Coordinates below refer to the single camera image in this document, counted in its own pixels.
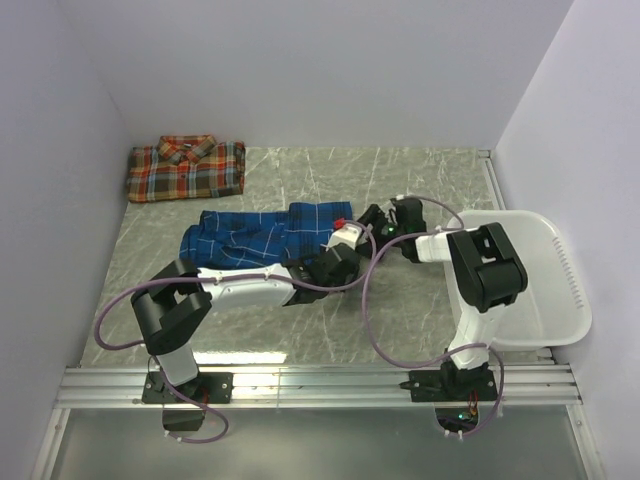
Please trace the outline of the blue plaid long sleeve shirt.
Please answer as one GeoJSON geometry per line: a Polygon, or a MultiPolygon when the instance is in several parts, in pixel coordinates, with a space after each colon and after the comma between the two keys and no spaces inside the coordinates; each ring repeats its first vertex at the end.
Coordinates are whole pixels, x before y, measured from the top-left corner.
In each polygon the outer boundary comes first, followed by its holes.
{"type": "Polygon", "coordinates": [[[183,235],[179,257],[198,268],[251,269],[321,252],[334,222],[353,218],[349,202],[294,202],[281,211],[204,211],[183,235]]]}

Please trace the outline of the orange plaid shirt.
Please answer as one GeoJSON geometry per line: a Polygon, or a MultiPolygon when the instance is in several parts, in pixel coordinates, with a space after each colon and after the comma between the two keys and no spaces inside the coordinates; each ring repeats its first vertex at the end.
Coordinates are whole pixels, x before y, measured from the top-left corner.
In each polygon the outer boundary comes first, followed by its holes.
{"type": "Polygon", "coordinates": [[[162,136],[134,147],[128,159],[128,200],[154,203],[221,198],[244,191],[246,147],[212,135],[162,136]]]}

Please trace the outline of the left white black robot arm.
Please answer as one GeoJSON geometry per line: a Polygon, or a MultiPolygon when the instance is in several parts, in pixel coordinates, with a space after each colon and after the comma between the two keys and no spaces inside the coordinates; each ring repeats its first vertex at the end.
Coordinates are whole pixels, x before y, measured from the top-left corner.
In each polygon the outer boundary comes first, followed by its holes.
{"type": "Polygon", "coordinates": [[[207,314],[245,307],[311,304],[354,282],[360,256],[340,243],[306,260],[234,271],[170,263],[131,296],[131,306],[150,356],[164,373],[166,390],[179,402],[195,399],[201,377],[190,342],[207,314]]]}

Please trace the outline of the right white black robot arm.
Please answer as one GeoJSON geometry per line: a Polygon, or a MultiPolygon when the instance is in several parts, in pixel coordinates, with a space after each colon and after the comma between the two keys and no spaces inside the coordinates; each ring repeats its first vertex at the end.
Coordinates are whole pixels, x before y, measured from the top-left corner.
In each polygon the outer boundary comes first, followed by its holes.
{"type": "Polygon", "coordinates": [[[358,218],[374,238],[360,252],[379,261],[398,247],[412,263],[447,264],[462,300],[455,336],[436,361],[439,369],[409,365],[409,379],[400,387],[414,402],[499,400],[501,384],[488,365],[491,344],[506,308],[528,286],[506,231],[496,222],[467,228],[459,213],[435,199],[399,195],[390,202],[387,213],[372,204],[358,218]]]}

